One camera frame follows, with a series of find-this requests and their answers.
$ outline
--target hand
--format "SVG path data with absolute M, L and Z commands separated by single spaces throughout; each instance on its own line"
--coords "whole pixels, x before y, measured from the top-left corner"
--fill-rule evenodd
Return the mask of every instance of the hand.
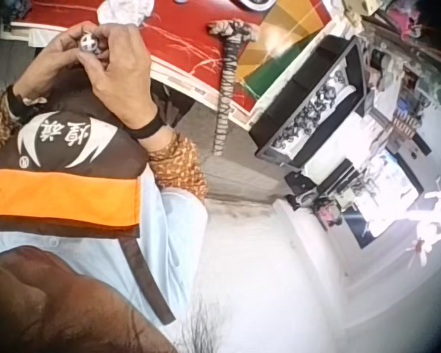
M 157 106 L 150 94 L 150 54 L 135 25 L 105 24 L 93 32 L 109 46 L 109 64 L 93 54 L 79 53 L 95 95 L 130 129 L 155 118 Z
M 56 75 L 78 62 L 80 38 L 85 32 L 93 32 L 96 28 L 95 24 L 87 21 L 56 36 L 13 85 L 13 93 L 28 99 L 36 99 L 48 93 Z

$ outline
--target red surface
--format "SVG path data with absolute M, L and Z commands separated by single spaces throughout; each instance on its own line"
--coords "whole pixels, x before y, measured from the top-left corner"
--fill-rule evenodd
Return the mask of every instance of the red surface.
M 326 10 L 326 7 L 321 0 L 310 0 L 310 3 L 312 4 L 313 7 L 315 7 L 318 17 L 320 17 L 324 25 L 330 22 L 331 20 L 330 14 Z
M 23 22 L 70 27 L 82 21 L 97 23 L 96 10 L 102 0 L 33 0 L 31 11 Z M 264 14 L 247 12 L 230 0 L 189 0 L 176 4 L 173 0 L 156 0 L 154 13 L 144 23 L 142 34 L 152 55 L 218 89 L 221 66 L 198 65 L 218 60 L 223 44 L 207 33 L 211 21 L 240 18 L 260 24 Z M 234 100 L 250 110 L 254 100 L 240 88 Z

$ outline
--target green panel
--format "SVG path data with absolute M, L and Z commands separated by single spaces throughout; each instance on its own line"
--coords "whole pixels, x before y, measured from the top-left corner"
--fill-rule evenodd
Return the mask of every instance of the green panel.
M 293 44 L 282 56 L 276 59 L 270 58 L 266 63 L 259 66 L 245 78 L 243 84 L 248 93 L 255 99 L 259 99 L 266 90 L 276 81 L 294 59 L 309 45 L 320 30 L 308 35 Z

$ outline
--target orange stripe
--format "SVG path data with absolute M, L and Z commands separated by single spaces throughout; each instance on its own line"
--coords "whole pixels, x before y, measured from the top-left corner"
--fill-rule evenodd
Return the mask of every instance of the orange stripe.
M 139 209 L 138 180 L 0 169 L 0 215 L 126 227 L 139 223 Z

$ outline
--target bracelet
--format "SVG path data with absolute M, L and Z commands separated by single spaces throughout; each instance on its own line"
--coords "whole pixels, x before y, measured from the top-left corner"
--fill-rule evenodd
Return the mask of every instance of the bracelet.
M 155 135 L 162 128 L 162 126 L 165 125 L 166 123 L 162 120 L 162 117 L 157 112 L 154 120 L 140 129 L 130 129 L 126 126 L 125 130 L 132 138 L 142 140 L 143 138 L 149 138 L 152 135 Z

